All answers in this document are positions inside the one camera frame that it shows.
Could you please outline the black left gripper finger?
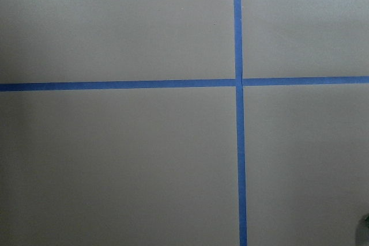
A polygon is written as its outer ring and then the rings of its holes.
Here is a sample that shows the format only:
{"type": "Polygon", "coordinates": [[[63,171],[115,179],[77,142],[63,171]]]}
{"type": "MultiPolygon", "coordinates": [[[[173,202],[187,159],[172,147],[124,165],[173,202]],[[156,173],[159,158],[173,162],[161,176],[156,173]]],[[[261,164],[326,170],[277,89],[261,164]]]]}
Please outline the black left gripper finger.
{"type": "Polygon", "coordinates": [[[358,246],[368,245],[368,214],[364,215],[358,223],[358,246]]]}

